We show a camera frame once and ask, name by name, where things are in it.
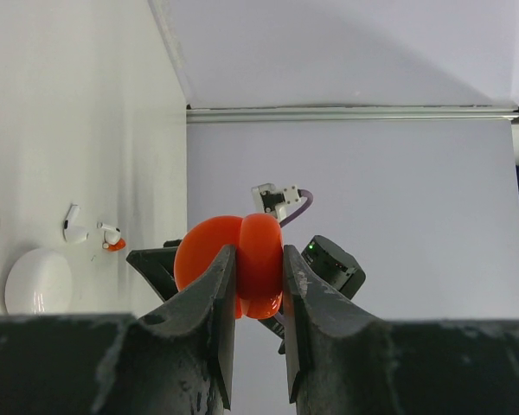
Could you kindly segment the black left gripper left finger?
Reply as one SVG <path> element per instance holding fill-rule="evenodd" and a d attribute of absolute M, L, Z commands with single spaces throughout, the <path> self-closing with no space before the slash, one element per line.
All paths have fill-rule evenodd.
<path fill-rule="evenodd" d="M 148 314 L 0 316 L 0 414 L 221 414 L 236 252 Z"/>

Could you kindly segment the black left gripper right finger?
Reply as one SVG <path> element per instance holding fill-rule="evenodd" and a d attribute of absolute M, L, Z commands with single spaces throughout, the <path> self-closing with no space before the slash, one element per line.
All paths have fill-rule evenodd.
<path fill-rule="evenodd" d="M 519 414 L 519 320 L 382 320 L 284 249 L 285 359 L 300 414 Z"/>

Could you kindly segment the orange earbud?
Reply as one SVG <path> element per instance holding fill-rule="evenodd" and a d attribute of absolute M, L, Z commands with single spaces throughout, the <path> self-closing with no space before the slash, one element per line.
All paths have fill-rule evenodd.
<path fill-rule="evenodd" d="M 124 239 L 120 239 L 115 244 L 109 244 L 108 242 L 104 242 L 102 248 L 108 252 L 117 252 L 126 247 L 126 242 Z"/>

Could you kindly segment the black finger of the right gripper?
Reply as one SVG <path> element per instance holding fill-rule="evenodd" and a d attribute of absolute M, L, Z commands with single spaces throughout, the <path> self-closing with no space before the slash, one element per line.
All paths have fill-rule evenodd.
<path fill-rule="evenodd" d="M 126 257 L 131 265 L 165 302 L 175 296 L 177 287 L 174 279 L 176 246 L 133 250 Z"/>

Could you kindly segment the orange round charging case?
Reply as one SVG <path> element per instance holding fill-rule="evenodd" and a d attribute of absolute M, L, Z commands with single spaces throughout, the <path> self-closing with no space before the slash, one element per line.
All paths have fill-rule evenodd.
<path fill-rule="evenodd" d="M 283 238 L 270 214 L 222 215 L 193 227 L 177 248 L 174 279 L 179 291 L 197 280 L 224 246 L 236 249 L 235 316 L 266 320 L 282 303 Z"/>

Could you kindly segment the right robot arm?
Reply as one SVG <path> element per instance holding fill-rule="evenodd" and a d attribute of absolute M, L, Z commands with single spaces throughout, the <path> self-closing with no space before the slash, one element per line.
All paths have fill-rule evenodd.
<path fill-rule="evenodd" d="M 178 241 L 128 262 L 163 305 L 131 335 L 109 414 L 219 414 L 230 404 L 234 321 L 223 252 L 176 293 Z M 281 338 L 290 402 L 300 414 L 519 414 L 519 321 L 384 321 L 356 306 L 356 260 L 323 236 L 285 248 Z"/>

